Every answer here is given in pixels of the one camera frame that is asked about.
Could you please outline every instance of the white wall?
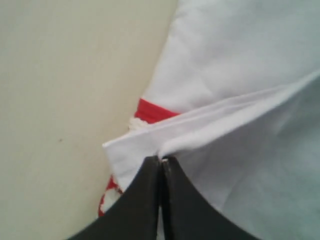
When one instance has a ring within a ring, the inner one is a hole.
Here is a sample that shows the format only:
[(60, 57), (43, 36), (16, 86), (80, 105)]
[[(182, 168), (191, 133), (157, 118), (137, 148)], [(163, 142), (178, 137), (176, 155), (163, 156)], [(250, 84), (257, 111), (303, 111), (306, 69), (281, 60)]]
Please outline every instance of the white wall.
[(95, 219), (176, 0), (0, 0), (0, 239), (59, 240)]

